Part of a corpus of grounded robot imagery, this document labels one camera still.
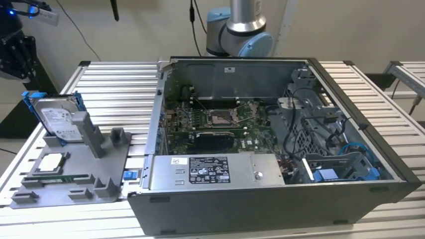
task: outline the power cable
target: power cable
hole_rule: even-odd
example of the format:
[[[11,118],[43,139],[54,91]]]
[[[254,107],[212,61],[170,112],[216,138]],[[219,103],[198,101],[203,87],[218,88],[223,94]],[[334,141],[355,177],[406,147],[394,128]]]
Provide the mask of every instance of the power cable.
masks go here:
[[[58,4],[59,4],[62,10],[65,11],[65,14],[67,15],[69,19],[71,20],[71,22],[73,22],[75,28],[76,28],[78,31],[80,32],[80,35],[82,35],[82,37],[83,37],[83,40],[84,40],[86,45],[88,46],[88,48],[90,48],[90,49],[92,50],[92,52],[95,53],[95,55],[96,55],[96,57],[98,57],[98,60],[102,61],[102,59],[100,59],[100,57],[99,57],[96,51],[94,50],[94,48],[91,47],[91,45],[88,44],[88,42],[87,42],[87,40],[86,40],[84,34],[83,34],[83,32],[80,31],[80,28],[79,28],[78,24],[75,23],[75,21],[73,20],[71,16],[69,15],[69,13],[67,13],[67,11],[66,11],[66,8],[65,8],[63,5],[61,4],[59,0],[57,0],[57,2],[58,2]]]
[[[396,90],[398,90],[399,84],[400,84],[400,80],[398,81],[398,84],[395,86],[395,90],[394,90],[394,93],[392,93],[392,99],[395,98],[395,94],[396,94]]]
[[[200,17],[200,21],[202,21],[202,25],[203,25],[203,29],[204,29],[204,32],[206,32],[206,34],[207,34],[207,30],[206,30],[206,26],[204,26],[204,21],[203,21],[203,17],[202,17],[202,14],[200,14],[199,3],[198,3],[198,0],[194,0],[194,1],[195,1],[195,7],[198,8],[199,17]]]
[[[196,36],[196,33],[195,33],[195,9],[194,9],[194,0],[191,0],[190,20],[191,20],[191,24],[192,24],[192,34],[194,34],[195,46],[198,47],[199,55],[202,56],[200,47],[199,47],[199,41],[198,41],[198,36]]]
[[[9,153],[11,153],[11,154],[18,154],[18,153],[15,153],[14,151],[10,151],[10,150],[7,150],[7,149],[5,149],[5,148],[0,148],[0,150],[5,151],[5,152],[9,152]]]

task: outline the warning sticker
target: warning sticker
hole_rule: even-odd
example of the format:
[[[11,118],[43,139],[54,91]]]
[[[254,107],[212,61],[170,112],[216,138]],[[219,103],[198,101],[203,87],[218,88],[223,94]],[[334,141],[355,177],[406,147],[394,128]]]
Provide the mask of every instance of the warning sticker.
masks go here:
[[[82,140],[78,126],[73,124],[73,115],[66,109],[43,108],[42,113],[55,135],[65,140]]]
[[[227,157],[190,158],[190,173],[192,184],[231,182]]]

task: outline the gray case exterior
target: gray case exterior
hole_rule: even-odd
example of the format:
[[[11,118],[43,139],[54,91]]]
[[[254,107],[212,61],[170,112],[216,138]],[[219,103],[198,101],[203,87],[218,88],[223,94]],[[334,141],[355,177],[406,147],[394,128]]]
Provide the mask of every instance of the gray case exterior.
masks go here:
[[[132,194],[128,202],[147,235],[264,231],[354,224],[376,206],[398,202],[407,185]]]
[[[164,94],[156,96],[158,108],[154,110],[162,107],[163,97],[174,97],[172,89],[180,89],[182,84],[194,84],[199,95],[210,99],[235,97],[236,92],[244,92],[243,97],[278,97],[291,83],[294,70],[303,67],[303,64],[312,66],[318,71],[318,77],[323,79],[323,84],[336,95],[335,100],[342,103],[340,107],[347,110],[358,125],[368,126],[363,132],[399,179],[312,185],[242,185],[234,180],[231,168],[231,183],[223,187],[206,184],[203,187],[174,187],[175,177],[156,172],[156,166],[168,168],[163,164],[158,165],[156,159],[167,160],[170,164],[172,156],[155,156],[158,153],[151,150],[147,154],[140,190],[128,195],[128,202],[146,235],[264,231],[354,224],[376,206],[400,201],[422,185],[419,178],[315,58],[176,57],[172,58],[172,62],[174,70],[178,71],[176,80],[168,82],[167,87],[166,82],[162,82],[160,89],[164,90]],[[232,74],[238,74],[239,77],[227,74],[223,71],[226,67],[235,67],[236,71]],[[163,79],[170,77],[170,72],[164,72]],[[260,85],[259,79],[264,77],[268,78],[268,82]],[[151,122],[147,148],[160,145],[158,135],[162,135],[159,119]],[[152,186],[162,180],[171,180],[170,188],[154,190]]]

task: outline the cable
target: cable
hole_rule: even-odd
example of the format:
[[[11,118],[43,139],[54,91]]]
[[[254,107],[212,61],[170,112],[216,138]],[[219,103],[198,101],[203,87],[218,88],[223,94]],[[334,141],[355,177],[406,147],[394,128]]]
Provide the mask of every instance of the cable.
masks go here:
[[[194,26],[194,22],[192,22],[192,33],[194,33],[194,41],[195,41],[195,46],[198,47],[198,51],[199,51],[199,55],[202,55],[202,52],[200,52],[200,47],[199,47],[199,42],[198,42],[198,37],[196,37],[196,34],[195,34],[195,26]]]
[[[199,41],[198,41],[198,36],[195,33],[195,9],[194,9],[194,0],[191,0],[191,7],[190,7],[190,20],[192,24],[192,34],[194,34],[194,41],[195,41],[195,46],[198,47],[199,55],[202,56],[200,52],[200,47],[199,47]]]
[[[187,117],[188,117],[188,125],[187,125],[187,126],[190,126],[191,123],[192,123],[190,113],[188,113],[184,109],[174,109],[174,110],[175,110],[175,111],[182,111],[182,112],[184,112],[184,113],[187,114]]]
[[[290,157],[295,157],[295,155],[292,153],[290,153],[288,149],[287,149],[287,144],[288,144],[288,139],[290,139],[290,136],[292,134],[292,131],[294,131],[294,126],[295,126],[295,120],[296,120],[296,114],[298,114],[298,110],[296,110],[296,105],[295,105],[295,100],[292,99],[292,119],[291,119],[291,125],[290,125],[290,128],[288,128],[288,134],[286,136],[286,139],[284,139],[284,151],[286,153],[290,155]]]
[[[10,150],[7,150],[7,149],[5,149],[5,148],[0,148],[0,150],[5,151],[5,152],[9,152],[9,153],[11,153],[11,154],[18,154],[18,153],[15,153],[14,151],[10,151]]]
[[[71,20],[71,22],[73,22],[75,28],[76,28],[78,31],[80,32],[80,35],[82,35],[82,37],[83,37],[83,40],[84,40],[86,45],[88,46],[88,48],[90,48],[90,49],[92,50],[92,52],[95,53],[95,55],[96,55],[96,57],[98,57],[98,60],[102,61],[102,59],[100,59],[100,57],[99,57],[96,51],[94,50],[94,48],[91,47],[91,45],[88,44],[88,42],[87,42],[87,40],[86,40],[86,37],[84,37],[84,35],[83,35],[83,32],[80,31],[80,28],[79,28],[78,24],[74,22],[71,16],[69,15],[69,13],[67,13],[67,11],[66,11],[66,8],[65,8],[63,5],[61,4],[59,0],[57,0],[57,2],[58,2],[58,4],[59,4],[59,7],[62,8],[62,10],[65,11],[65,14],[67,15],[69,19]]]
[[[203,25],[203,29],[204,29],[204,32],[207,34],[207,30],[206,30],[206,26],[204,26],[204,21],[203,21],[203,17],[202,17],[202,14],[200,14],[200,9],[199,9],[199,3],[198,3],[198,0],[194,0],[195,1],[195,7],[198,8],[198,12],[199,12],[199,17],[200,17],[200,21],[202,21],[202,25]]]
[[[395,94],[396,94],[396,90],[398,90],[399,84],[400,84],[400,80],[398,81],[398,84],[395,86],[395,90],[394,90],[394,93],[392,93],[392,99],[395,98]]]
[[[194,99],[199,102],[200,106],[204,108],[206,111],[208,111],[208,109],[206,108],[206,106],[200,103],[200,101],[198,100],[196,97],[194,97]]]
[[[371,159],[375,160],[374,154],[371,153],[368,147],[367,147],[363,143],[348,143],[348,144],[346,144],[346,145],[343,146],[340,152],[339,152],[339,155],[342,155],[342,154],[344,153],[344,150],[346,150],[350,146],[359,146],[359,147],[362,147],[362,148],[367,151],[367,153],[370,154]]]
[[[416,105],[412,105],[412,108],[411,108],[411,110],[410,110],[410,115],[412,115],[412,113],[414,113],[416,107],[418,107]]]
[[[338,137],[338,138],[339,138],[339,137],[342,136],[342,134],[344,134],[344,132],[346,132],[346,124],[347,124],[347,122],[348,122],[350,119],[352,119],[352,117],[348,117],[347,120],[344,120],[344,122],[343,122],[342,132],[338,133],[338,132],[335,131],[335,132],[332,133],[332,135],[330,135],[330,137],[328,137],[328,139],[327,139],[327,149],[330,149],[330,143],[332,142],[332,138],[334,138],[334,137]]]

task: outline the aluminum slats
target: aluminum slats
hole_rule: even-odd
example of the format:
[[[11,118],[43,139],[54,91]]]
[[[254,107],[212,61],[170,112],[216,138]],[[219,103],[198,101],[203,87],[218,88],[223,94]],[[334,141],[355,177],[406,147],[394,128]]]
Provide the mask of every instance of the aluminum slats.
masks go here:
[[[418,95],[425,97],[425,64],[423,62],[392,61],[384,73],[392,74]]]
[[[362,112],[375,124],[380,134],[395,148],[415,174],[425,181],[425,136],[419,126],[410,121],[400,109],[383,96],[368,79],[344,62],[322,62],[335,76],[343,90],[350,95]],[[134,133],[132,147],[126,168],[139,169],[144,162],[144,146],[150,125],[152,101],[143,95],[155,94],[155,63],[92,63],[79,69],[66,89],[83,94],[88,111],[102,131],[120,126]],[[0,205],[10,204],[13,187],[19,187],[23,175],[29,172],[34,159],[45,146],[41,140],[41,127],[33,134],[29,148],[19,152],[7,185],[0,192]],[[122,194],[138,188],[139,182],[126,182]],[[144,237],[128,202],[95,205],[76,205],[51,208],[13,210],[0,209],[0,236],[14,238],[131,238]],[[188,239],[247,239],[247,238],[424,238],[425,236],[425,186],[412,192],[402,202],[380,205],[355,225],[316,227],[303,229],[204,235]]]

